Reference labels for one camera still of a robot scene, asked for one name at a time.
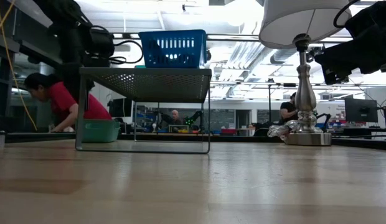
wooden surface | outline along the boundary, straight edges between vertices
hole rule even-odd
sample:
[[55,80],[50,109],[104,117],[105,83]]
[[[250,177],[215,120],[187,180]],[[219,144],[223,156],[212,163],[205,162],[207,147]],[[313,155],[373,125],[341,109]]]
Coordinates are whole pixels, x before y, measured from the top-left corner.
[[8,223],[382,224],[386,151],[213,143],[201,156],[9,144],[0,149]]

silver lamp base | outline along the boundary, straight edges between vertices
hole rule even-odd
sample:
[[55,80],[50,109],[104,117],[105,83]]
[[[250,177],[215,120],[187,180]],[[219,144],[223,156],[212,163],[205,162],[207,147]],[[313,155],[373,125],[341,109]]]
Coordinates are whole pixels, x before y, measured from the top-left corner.
[[286,144],[295,146],[331,146],[330,133],[291,133]]

green bin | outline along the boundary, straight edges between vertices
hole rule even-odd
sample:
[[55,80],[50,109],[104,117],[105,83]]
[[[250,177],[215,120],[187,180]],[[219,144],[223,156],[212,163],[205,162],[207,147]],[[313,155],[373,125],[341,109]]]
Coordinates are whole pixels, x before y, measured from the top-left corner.
[[109,143],[117,140],[120,122],[113,120],[84,119],[82,142]]

computer monitor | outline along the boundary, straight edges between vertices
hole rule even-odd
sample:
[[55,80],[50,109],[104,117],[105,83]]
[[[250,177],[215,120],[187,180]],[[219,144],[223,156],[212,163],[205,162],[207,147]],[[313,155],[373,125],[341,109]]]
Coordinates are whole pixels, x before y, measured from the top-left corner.
[[129,100],[126,98],[113,100],[112,103],[109,103],[109,106],[110,106],[110,115],[112,117],[131,116],[132,100]]
[[375,100],[345,99],[346,121],[379,122]]

lamp shade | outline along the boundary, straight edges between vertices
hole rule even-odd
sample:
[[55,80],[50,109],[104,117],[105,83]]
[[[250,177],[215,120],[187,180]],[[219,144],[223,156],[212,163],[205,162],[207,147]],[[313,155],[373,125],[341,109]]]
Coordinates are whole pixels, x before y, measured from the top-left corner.
[[[271,49],[292,49],[299,34],[308,34],[318,42],[340,29],[333,26],[337,13],[348,0],[265,0],[265,15],[259,35],[260,42]],[[346,10],[338,24],[351,18]]]

